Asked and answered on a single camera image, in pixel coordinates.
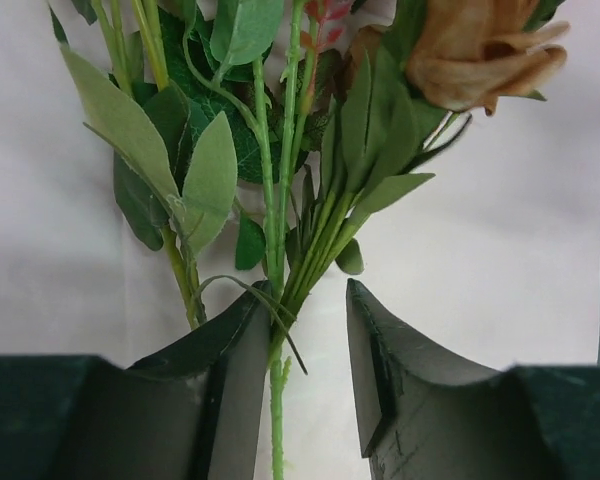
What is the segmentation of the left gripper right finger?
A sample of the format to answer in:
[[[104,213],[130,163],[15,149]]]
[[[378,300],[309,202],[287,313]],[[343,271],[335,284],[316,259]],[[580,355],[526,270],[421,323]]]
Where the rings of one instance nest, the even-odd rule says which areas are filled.
[[[600,366],[497,371],[347,284],[362,456],[375,479],[600,479]]]

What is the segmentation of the brown dried rose bunch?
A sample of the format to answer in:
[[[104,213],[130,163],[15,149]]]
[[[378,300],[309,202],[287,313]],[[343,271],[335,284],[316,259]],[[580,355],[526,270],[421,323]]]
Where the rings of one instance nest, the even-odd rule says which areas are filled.
[[[436,131],[493,115],[503,97],[538,98],[564,65],[555,1],[400,1],[388,26],[354,36],[322,136],[320,182],[287,234],[290,275],[269,357],[329,267],[363,271],[356,236],[369,218],[429,180]]]

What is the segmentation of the pink flower bunch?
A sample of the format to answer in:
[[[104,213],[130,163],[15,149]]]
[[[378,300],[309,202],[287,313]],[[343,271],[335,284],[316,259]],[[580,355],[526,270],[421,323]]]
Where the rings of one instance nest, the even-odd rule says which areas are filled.
[[[86,127],[114,151],[114,196],[136,237],[165,250],[191,328],[207,317],[197,259],[232,210],[238,165],[229,120],[193,97],[181,20],[155,1],[131,4],[126,33],[119,1],[77,1],[101,29],[111,61],[103,72],[76,53],[57,16],[53,32],[86,114]]]

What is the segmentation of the peach rose stem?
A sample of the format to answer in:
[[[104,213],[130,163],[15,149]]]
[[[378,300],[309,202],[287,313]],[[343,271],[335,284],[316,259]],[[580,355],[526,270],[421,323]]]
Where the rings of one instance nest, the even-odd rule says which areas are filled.
[[[287,64],[282,77],[287,80],[286,106],[282,147],[279,163],[279,176],[273,178],[272,156],[270,152],[269,125],[266,102],[268,97],[264,83],[264,60],[258,46],[249,47],[241,56],[251,62],[255,88],[255,108],[250,109],[233,93],[222,87],[226,72],[238,63],[236,55],[229,51],[222,54],[218,68],[211,79],[200,73],[191,61],[189,51],[190,31],[195,21],[189,20],[182,39],[185,61],[196,80],[206,89],[225,98],[238,109],[253,131],[260,148],[260,160],[264,188],[266,240],[265,257],[267,275],[272,282],[272,308],[274,330],[271,334],[268,360],[270,380],[271,415],[271,469],[274,479],[284,477],[283,449],[283,391],[291,365],[289,359],[282,359],[282,344],[288,341],[288,329],[296,320],[294,313],[286,311],[281,301],[285,286],[284,241],[287,227],[287,200],[291,196],[291,181],[295,173],[298,151],[304,134],[306,116],[312,107],[315,90],[315,70],[318,54],[333,44],[341,35],[340,27],[324,31],[324,26],[337,21],[352,8],[350,1],[295,1],[291,9],[291,33]]]

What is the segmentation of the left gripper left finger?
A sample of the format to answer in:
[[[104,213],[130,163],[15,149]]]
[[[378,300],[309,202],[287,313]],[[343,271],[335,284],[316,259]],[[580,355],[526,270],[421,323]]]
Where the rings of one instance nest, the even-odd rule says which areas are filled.
[[[0,479],[252,478],[269,329],[247,292],[129,368],[0,355]]]

